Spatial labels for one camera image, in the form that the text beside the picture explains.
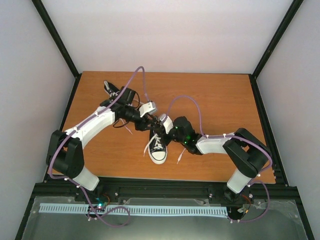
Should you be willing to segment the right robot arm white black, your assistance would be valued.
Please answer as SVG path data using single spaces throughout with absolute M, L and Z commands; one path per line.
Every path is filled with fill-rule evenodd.
M 270 150 L 245 128 L 223 135 L 202 135 L 186 117 L 171 120 L 166 114 L 159 117 L 159 125 L 166 144 L 179 143 L 193 155 L 228 155 L 236 169 L 226 186 L 235 194 L 241 193 L 252 179 L 272 165 Z

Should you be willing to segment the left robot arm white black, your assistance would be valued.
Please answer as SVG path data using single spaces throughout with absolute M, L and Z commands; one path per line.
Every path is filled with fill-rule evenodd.
M 156 112 L 153 101 L 136 108 L 132 106 L 135 91 L 122 87 L 118 96 L 111 96 L 100 103 L 99 107 L 76 126 L 66 131 L 52 133 L 46 158 L 48 173 L 55 178 L 53 171 L 60 173 L 59 179 L 70 180 L 86 189 L 86 195 L 92 201 L 103 198 L 104 188 L 99 178 L 85 166 L 83 150 L 102 130 L 113 125 L 119 119 L 134 123 L 138 131 L 150 129 L 155 121 L 148 116 Z

